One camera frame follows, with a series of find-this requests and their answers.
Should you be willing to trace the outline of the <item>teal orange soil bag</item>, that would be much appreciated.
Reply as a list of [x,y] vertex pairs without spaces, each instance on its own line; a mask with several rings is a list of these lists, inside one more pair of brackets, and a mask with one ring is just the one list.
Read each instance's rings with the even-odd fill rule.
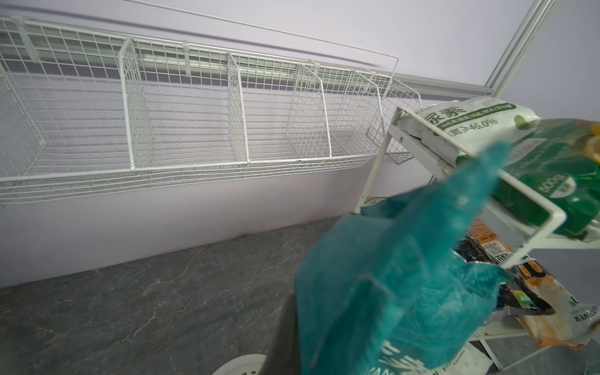
[[456,245],[509,156],[498,142],[443,181],[340,218],[295,276],[300,371],[429,372],[451,362],[513,275]]

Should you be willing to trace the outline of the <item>white fertilizer bag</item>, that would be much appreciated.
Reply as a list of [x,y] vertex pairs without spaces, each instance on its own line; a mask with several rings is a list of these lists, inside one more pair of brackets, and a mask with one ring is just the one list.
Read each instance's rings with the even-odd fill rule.
[[492,360],[479,348],[467,342],[456,358],[434,370],[435,375],[486,375]]

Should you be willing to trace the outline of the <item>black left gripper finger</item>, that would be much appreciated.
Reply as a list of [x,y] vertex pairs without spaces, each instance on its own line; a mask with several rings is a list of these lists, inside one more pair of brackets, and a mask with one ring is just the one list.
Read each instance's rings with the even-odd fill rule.
[[270,350],[267,354],[261,374],[300,374],[300,347],[296,311],[296,295],[290,295],[285,301]]

